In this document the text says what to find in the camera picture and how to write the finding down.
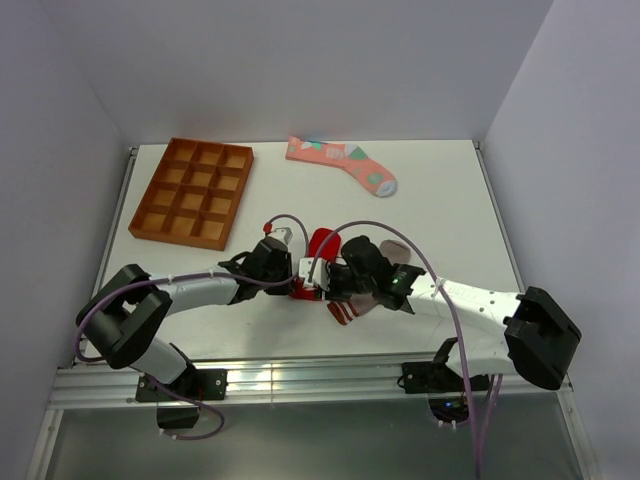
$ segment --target sock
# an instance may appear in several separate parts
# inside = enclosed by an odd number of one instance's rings
[[[378,197],[388,197],[398,189],[398,181],[389,170],[353,143],[305,142],[289,137],[285,158],[340,168]]]
[[[385,240],[380,244],[380,253],[391,264],[409,263],[411,251],[406,245],[395,240]],[[371,295],[353,295],[348,302],[329,302],[327,308],[341,325],[348,325],[356,317],[362,317],[378,305]]]

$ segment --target white table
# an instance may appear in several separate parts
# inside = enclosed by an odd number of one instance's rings
[[[252,249],[262,226],[277,213],[302,219],[309,234],[318,227],[370,219],[388,223],[417,243],[437,273],[494,290],[518,290],[505,238],[471,141],[367,141],[358,143],[387,167],[398,191],[378,198],[337,169],[284,159],[286,143],[248,143],[255,161],[224,252],[134,238],[127,227],[160,161],[165,145],[142,146],[122,205],[104,281],[123,265],[137,263],[152,273],[202,270]],[[290,248],[295,260],[302,237],[295,224]],[[343,232],[343,242],[360,234],[372,241],[391,238],[373,227]],[[418,265],[415,255],[411,263]],[[465,328],[467,342],[483,333]],[[269,359],[435,351],[454,336],[450,322],[391,312],[382,307],[341,326],[320,302],[259,294],[233,307],[207,306],[165,320],[160,338],[190,358]],[[89,355],[96,353],[89,345]]]

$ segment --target wooden compartment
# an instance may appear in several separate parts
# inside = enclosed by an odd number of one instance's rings
[[[136,238],[224,250],[252,164],[249,147],[171,139],[129,231]]]

